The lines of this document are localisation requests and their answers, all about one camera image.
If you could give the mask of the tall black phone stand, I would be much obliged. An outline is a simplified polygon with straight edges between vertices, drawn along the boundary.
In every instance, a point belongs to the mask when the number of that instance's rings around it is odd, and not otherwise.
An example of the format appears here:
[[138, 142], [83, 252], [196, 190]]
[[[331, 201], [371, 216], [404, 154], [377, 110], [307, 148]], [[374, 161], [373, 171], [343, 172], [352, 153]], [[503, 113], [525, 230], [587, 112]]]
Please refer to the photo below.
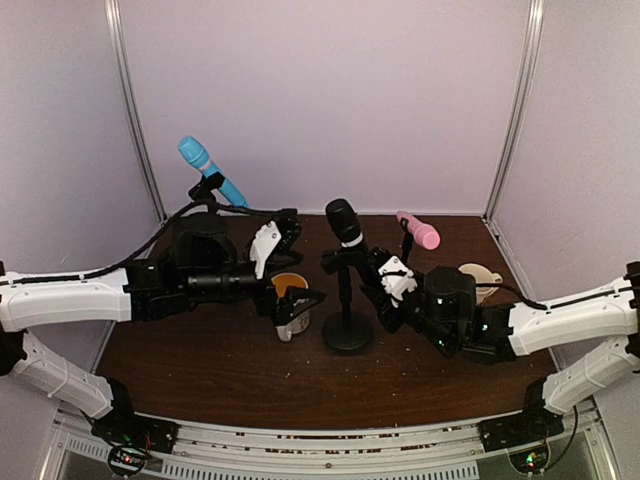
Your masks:
[[352, 281], [350, 268], [355, 266], [357, 254], [344, 248], [325, 252], [321, 266], [338, 279], [340, 311], [328, 316], [322, 325], [324, 343], [340, 355], [356, 355], [364, 351], [373, 340], [371, 321], [352, 309]]

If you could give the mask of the short stand with clip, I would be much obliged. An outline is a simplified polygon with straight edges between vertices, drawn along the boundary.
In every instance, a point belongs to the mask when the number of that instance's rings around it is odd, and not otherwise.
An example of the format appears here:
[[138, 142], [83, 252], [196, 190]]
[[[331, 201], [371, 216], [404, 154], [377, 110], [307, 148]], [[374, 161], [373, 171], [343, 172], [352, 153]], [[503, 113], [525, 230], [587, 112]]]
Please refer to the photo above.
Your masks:
[[410, 253], [413, 249], [414, 238], [413, 235], [409, 232], [404, 234], [402, 245], [401, 245], [401, 261], [406, 264], [409, 260]]

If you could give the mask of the black wireless microphone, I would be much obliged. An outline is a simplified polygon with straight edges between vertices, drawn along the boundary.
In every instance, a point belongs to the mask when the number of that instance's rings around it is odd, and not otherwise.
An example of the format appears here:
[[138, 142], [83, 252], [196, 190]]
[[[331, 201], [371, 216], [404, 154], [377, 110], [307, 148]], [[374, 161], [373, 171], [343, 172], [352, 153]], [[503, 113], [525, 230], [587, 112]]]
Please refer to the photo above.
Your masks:
[[326, 205], [325, 214], [331, 231], [340, 243], [336, 253], [353, 265], [365, 264], [369, 248], [351, 204], [344, 198], [334, 199]]

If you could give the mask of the pink toy microphone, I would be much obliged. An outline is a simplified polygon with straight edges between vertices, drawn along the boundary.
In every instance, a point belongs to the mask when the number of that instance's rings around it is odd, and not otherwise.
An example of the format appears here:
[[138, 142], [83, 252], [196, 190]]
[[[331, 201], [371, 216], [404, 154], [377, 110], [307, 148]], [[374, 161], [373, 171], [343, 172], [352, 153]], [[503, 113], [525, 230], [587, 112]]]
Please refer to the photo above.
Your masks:
[[406, 211], [398, 211], [396, 219], [401, 228], [413, 238], [418, 246], [429, 251], [439, 247], [441, 237], [432, 225], [419, 220]]

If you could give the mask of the short stand with taped base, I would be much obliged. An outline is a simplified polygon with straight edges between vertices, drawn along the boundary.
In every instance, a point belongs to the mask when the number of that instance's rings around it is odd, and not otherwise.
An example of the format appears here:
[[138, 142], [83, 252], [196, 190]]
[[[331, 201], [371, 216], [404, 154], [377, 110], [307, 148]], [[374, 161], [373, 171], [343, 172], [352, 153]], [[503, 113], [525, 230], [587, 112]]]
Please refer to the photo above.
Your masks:
[[209, 213], [216, 213], [218, 202], [214, 192], [224, 184], [225, 180], [226, 177], [221, 173], [202, 175], [198, 183], [188, 191], [188, 195], [193, 201], [202, 202]]

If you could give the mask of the blue toy microphone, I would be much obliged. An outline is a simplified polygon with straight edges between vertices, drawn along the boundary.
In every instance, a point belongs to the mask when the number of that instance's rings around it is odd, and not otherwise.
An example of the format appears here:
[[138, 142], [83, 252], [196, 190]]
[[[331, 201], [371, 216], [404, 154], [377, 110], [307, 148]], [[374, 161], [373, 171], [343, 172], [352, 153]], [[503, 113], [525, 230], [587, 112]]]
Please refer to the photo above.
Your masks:
[[[186, 136], [182, 138], [178, 144], [178, 151], [186, 163], [197, 170], [201, 176], [210, 176], [214, 173], [224, 175], [214, 163], [206, 148], [195, 137]], [[245, 196], [227, 177], [224, 184], [217, 191], [221, 193], [230, 205], [234, 207], [249, 207]]]

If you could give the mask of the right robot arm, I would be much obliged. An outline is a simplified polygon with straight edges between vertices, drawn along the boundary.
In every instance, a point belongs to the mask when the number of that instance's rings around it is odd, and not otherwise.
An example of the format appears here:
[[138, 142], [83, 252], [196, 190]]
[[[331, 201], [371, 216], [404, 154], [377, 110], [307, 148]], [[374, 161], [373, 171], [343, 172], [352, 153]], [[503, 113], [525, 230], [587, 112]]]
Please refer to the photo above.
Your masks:
[[471, 275], [444, 266], [414, 272], [395, 256], [374, 266], [361, 290], [387, 332], [407, 325], [445, 357], [461, 354], [493, 365], [556, 345], [601, 339], [572, 365], [531, 384], [526, 414], [556, 419], [639, 370], [636, 262], [602, 287], [544, 303], [521, 298], [514, 304], [479, 306]]

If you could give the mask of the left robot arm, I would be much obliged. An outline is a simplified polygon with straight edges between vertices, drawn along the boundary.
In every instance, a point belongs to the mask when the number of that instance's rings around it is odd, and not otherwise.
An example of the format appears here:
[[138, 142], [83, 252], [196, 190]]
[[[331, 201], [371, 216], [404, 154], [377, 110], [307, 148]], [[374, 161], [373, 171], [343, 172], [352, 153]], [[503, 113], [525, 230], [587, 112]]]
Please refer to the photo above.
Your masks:
[[149, 322], [210, 303], [250, 300], [279, 337], [326, 298], [289, 286], [278, 294], [276, 257], [297, 265], [292, 246], [301, 233], [295, 212], [270, 215], [245, 254], [228, 237], [222, 216], [212, 211], [176, 214], [166, 226], [169, 243], [153, 257], [135, 253], [118, 264], [66, 274], [1, 274], [1, 373], [20, 377], [48, 396], [74, 405], [95, 425], [131, 434], [138, 427], [127, 388], [95, 376], [54, 353], [31, 328], [84, 321]]

